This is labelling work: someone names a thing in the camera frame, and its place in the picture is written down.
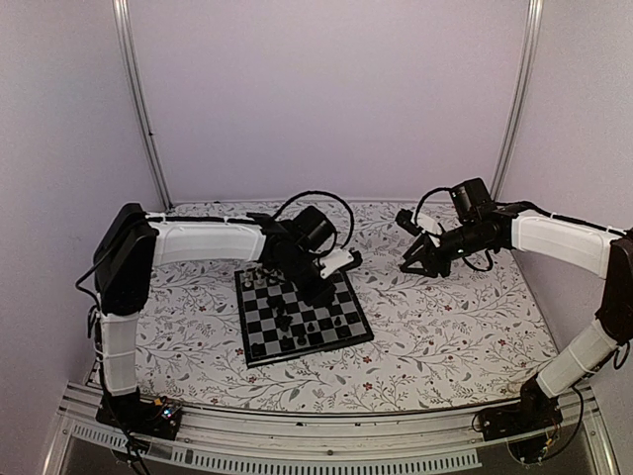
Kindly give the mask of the black and grey chessboard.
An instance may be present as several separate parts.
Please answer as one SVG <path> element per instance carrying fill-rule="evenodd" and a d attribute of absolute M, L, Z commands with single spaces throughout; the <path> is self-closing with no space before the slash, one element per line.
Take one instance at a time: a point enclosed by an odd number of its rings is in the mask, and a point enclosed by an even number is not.
<path fill-rule="evenodd" d="M 334 284 L 333 302 L 329 306 L 316 308 L 301 301 L 296 287 L 291 283 L 257 285 L 255 288 L 245 289 L 242 286 L 243 271 L 234 273 L 234 283 L 247 367 L 255 368 L 289 361 L 374 339 L 374 333 L 346 273 L 337 271 L 331 275 Z M 280 347 L 282 333 L 277 329 L 274 313 L 267 305 L 267 298 L 276 295 L 283 296 L 286 312 L 293 317 L 291 333 L 295 348 L 289 352 L 284 352 Z M 334 325 L 336 317 L 342 319 L 342 326 L 339 328 Z M 314 332 L 307 331 L 309 323 L 315 324 Z M 304 345 L 297 344 L 298 335 L 305 338 Z M 263 346 L 259 357 L 251 355 L 250 347 L 253 343 L 260 343 Z"/>

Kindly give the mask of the black chess rook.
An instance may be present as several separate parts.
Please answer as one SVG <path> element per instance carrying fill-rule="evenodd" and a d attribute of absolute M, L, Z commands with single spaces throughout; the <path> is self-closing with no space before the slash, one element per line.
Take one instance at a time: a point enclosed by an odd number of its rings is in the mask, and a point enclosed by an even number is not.
<path fill-rule="evenodd" d="M 253 343 L 250 347 L 250 352 L 253 357 L 259 357 L 262 354 L 263 346 L 260 343 Z"/>

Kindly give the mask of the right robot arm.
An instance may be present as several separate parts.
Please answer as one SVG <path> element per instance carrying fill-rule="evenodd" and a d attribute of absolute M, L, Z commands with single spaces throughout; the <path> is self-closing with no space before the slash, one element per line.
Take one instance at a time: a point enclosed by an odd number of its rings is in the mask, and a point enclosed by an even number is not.
<path fill-rule="evenodd" d="M 564 303 L 587 314 L 558 355 L 521 386 L 511 422 L 532 431 L 548 418 L 549 404 L 631 343 L 632 233 L 550 212 L 529 200 L 500 202 L 480 178 L 443 191 L 457 218 L 452 229 L 423 214 L 425 197 L 397 213 L 398 226 L 414 238 L 402 272 L 446 277 L 456 261 L 467 263 L 476 253 L 485 255 L 481 269 L 489 272 L 494 254 L 507 250 L 517 257 L 541 309 L 561 315 L 563 307 L 553 299 L 569 288 Z"/>

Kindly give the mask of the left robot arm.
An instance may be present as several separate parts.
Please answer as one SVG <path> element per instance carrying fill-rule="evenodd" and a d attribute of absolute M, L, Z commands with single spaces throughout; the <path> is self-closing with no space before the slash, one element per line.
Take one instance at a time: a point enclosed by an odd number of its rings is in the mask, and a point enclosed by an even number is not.
<path fill-rule="evenodd" d="M 330 275 L 320 248 L 336 235 L 323 212 L 309 206 L 296 217 L 277 220 L 267 214 L 243 218 L 169 217 L 125 205 L 93 255 L 98 329 L 97 354 L 103 393 L 112 397 L 110 415 L 126 429 L 147 419 L 138 401 L 136 328 L 149 294 L 155 267 L 181 261 L 240 260 L 278 271 L 312 306 L 333 299 Z"/>

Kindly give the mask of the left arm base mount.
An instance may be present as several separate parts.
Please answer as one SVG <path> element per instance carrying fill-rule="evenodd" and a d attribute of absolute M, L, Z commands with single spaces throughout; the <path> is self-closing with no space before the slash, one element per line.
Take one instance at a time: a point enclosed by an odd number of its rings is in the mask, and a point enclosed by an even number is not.
<path fill-rule="evenodd" d="M 182 421 L 182 404 L 165 396 L 145 401 L 139 391 L 124 396 L 106 393 L 96 421 L 127 433 L 175 440 Z"/>

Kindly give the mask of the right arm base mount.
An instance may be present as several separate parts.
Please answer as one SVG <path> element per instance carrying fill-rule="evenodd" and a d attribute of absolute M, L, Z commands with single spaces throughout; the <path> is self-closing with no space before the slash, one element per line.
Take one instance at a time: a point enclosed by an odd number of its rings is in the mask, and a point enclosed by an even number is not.
<path fill-rule="evenodd" d="M 558 402 L 533 407 L 512 403 L 483 408 L 472 419 L 472 429 L 484 441 L 504 439 L 511 457 L 523 464 L 542 462 L 558 440 L 563 416 Z"/>

